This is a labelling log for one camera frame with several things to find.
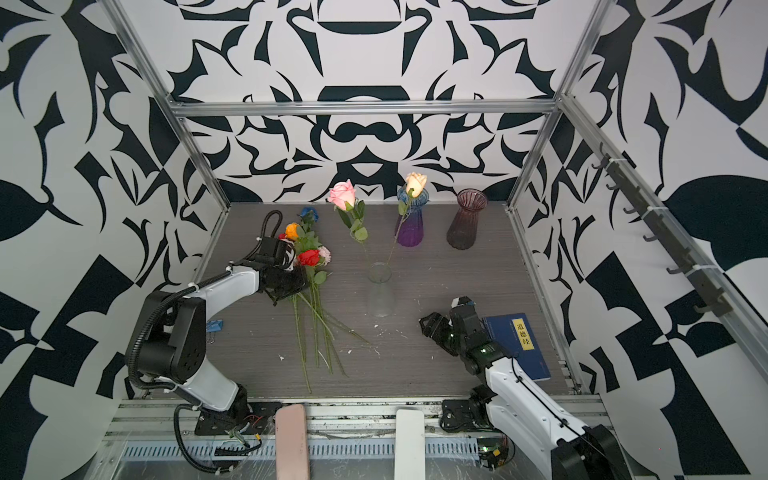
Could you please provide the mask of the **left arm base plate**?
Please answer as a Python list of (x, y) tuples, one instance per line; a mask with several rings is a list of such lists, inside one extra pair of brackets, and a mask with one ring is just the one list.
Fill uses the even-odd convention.
[(249, 402), (241, 412), (234, 409), (227, 412), (214, 412), (203, 408), (195, 426), (198, 436), (227, 435), (237, 428), (246, 435), (263, 434), (272, 429), (276, 412), (283, 407), (282, 402)]

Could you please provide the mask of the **blue rose stem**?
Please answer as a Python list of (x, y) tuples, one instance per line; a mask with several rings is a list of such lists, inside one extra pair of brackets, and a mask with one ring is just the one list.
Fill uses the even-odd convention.
[(319, 219), (317, 211), (312, 207), (304, 207), (300, 212), (299, 217), (303, 223), (310, 224), (316, 223)]

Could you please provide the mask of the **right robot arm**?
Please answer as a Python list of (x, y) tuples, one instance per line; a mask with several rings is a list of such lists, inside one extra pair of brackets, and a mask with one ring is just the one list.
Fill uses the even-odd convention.
[(503, 440), (480, 450), (487, 468), (521, 452), (547, 479), (630, 478), (616, 437), (603, 425), (587, 425), (541, 389), (519, 353), (492, 336), (471, 299), (455, 299), (448, 315), (433, 312), (419, 326), (480, 381), (468, 399), (443, 401), (439, 425), (449, 433), (501, 433)]

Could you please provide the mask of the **pink rose stem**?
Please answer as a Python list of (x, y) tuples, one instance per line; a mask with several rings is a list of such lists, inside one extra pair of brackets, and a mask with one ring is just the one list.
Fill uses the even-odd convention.
[(356, 187), (350, 180), (333, 185), (328, 192), (327, 201), (334, 206), (334, 210), (347, 228), (350, 237), (363, 249), (364, 269), (366, 273), (369, 273), (373, 262), (367, 247), (369, 232), (365, 225), (365, 202), (358, 197)]

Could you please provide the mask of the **clear glass vase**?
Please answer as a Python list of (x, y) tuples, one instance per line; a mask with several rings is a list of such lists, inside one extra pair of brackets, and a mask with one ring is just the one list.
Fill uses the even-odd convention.
[(367, 279), (368, 313), (376, 318), (390, 316), (395, 309), (391, 268), (386, 263), (376, 262), (368, 269)]

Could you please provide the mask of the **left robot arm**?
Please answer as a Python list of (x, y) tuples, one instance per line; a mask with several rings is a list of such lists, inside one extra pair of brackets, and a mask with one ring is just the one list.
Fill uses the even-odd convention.
[(124, 361), (130, 384), (164, 390), (183, 399), (172, 417), (181, 455), (197, 471), (224, 476), (235, 462), (203, 464), (186, 448), (180, 425), (183, 411), (197, 412), (242, 445), (241, 454), (259, 449), (242, 434), (252, 413), (246, 388), (221, 373), (207, 355), (207, 323), (235, 302), (257, 293), (273, 303), (302, 292), (308, 276), (298, 265), (293, 240), (262, 228), (253, 249), (221, 274), (176, 292), (155, 291), (144, 301)]

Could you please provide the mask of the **cream peach rose stem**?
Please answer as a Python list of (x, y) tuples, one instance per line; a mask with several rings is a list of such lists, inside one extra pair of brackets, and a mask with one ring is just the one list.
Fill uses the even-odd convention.
[[(422, 190), (426, 190), (427, 185), (427, 176), (421, 173), (412, 172), (409, 173), (405, 178), (405, 184), (403, 185), (405, 187), (405, 191), (413, 198), (417, 197)], [(395, 247), (399, 245), (396, 241), (395, 233), (393, 237), (393, 243), (390, 248), (389, 254), (387, 256), (386, 264), (389, 265), (394, 251)]]

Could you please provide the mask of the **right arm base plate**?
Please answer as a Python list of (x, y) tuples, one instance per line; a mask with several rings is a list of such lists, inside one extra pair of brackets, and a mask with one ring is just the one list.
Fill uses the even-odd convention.
[(448, 433), (493, 432), (486, 406), (474, 398), (443, 400), (439, 427)]

